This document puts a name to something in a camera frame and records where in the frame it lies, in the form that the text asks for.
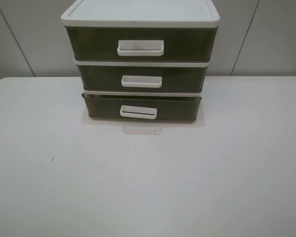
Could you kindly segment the dark translucent drawer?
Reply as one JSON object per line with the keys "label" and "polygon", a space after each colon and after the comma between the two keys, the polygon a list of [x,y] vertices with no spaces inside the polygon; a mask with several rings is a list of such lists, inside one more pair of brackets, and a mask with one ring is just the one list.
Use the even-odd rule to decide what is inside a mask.
{"label": "dark translucent drawer", "polygon": [[[208,62],[217,28],[66,27],[77,61]],[[161,56],[120,56],[120,40],[161,40]]]}
{"label": "dark translucent drawer", "polygon": [[[199,93],[207,67],[133,67],[78,65],[83,87],[89,91]],[[160,77],[161,86],[123,86],[123,76]]]}
{"label": "dark translucent drawer", "polygon": [[91,118],[195,121],[202,97],[82,94]]}

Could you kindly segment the white plastic drawer cabinet frame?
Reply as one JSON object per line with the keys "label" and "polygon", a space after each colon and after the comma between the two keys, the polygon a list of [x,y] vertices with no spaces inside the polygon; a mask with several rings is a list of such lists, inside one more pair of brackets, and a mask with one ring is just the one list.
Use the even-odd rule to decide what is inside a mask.
{"label": "white plastic drawer cabinet frame", "polygon": [[[64,27],[90,28],[219,28],[220,16],[210,0],[78,0],[61,16]],[[120,56],[161,56],[161,40],[120,40]],[[87,66],[133,67],[207,67],[208,62],[135,62],[135,61],[77,61]],[[161,86],[160,77],[123,76],[123,86]],[[152,95],[198,97],[199,93],[162,93],[134,91],[89,91],[103,95]]]}

